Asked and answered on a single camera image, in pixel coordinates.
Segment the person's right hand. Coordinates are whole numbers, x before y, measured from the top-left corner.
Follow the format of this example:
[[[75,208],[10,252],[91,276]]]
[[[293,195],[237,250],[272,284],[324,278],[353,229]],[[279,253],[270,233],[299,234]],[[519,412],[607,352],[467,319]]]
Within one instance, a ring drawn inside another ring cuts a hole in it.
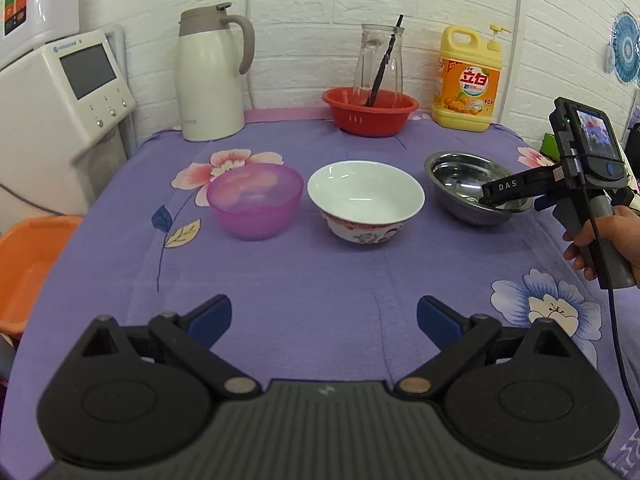
[[[639,285],[640,278],[640,218],[632,209],[626,206],[615,206],[614,214],[609,217],[599,217],[596,225],[600,240],[609,240],[616,250],[631,265],[634,281]],[[596,236],[590,221],[587,221],[582,230],[576,235],[569,232],[563,234],[563,240],[570,242],[565,249],[563,258],[573,263],[574,269],[584,272],[588,281],[594,281],[598,274],[580,252],[589,246]]]

